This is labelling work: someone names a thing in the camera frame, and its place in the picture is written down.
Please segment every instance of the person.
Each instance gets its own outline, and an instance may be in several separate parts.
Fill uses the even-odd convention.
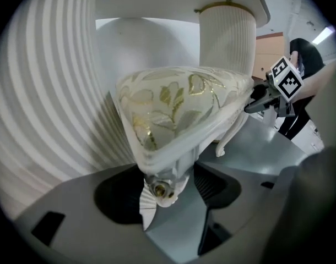
[[[304,66],[303,79],[307,79],[318,73],[325,65],[316,47],[302,38],[294,39],[290,42],[290,62],[296,69]],[[313,96],[299,99],[293,102],[294,117],[286,117],[278,132],[292,140],[306,125],[310,117],[305,111],[305,107]]]

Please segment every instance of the gold trim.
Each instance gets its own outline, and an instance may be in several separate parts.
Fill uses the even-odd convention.
[[[208,5],[204,6],[201,10],[195,10],[195,12],[201,14],[203,11],[205,11],[209,8],[217,7],[217,6],[231,6],[231,7],[240,8],[240,9],[243,9],[243,10],[247,11],[248,13],[250,13],[255,18],[255,15],[247,7],[245,7],[241,4],[231,2],[231,1],[214,2],[214,3],[211,3],[211,4],[208,4]]]

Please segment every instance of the ribbed white surface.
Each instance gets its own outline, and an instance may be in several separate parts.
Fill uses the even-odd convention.
[[[95,0],[25,0],[0,39],[0,202],[10,217],[62,181],[133,162],[97,81]]]
[[[249,12],[218,6],[200,14],[200,66],[251,76],[255,46],[256,22]]]

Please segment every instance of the white ribbed column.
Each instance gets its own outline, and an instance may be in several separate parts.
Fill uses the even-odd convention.
[[[256,22],[248,11],[229,5],[200,14],[200,66],[234,70],[251,76]]]

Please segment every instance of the white wall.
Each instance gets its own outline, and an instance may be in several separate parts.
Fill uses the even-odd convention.
[[[119,78],[132,72],[167,66],[198,66],[199,25],[163,19],[96,21],[97,42],[104,69],[103,93],[115,95]]]
[[[100,90],[94,8],[25,0],[0,39],[0,203],[12,218],[62,181],[133,162]]]

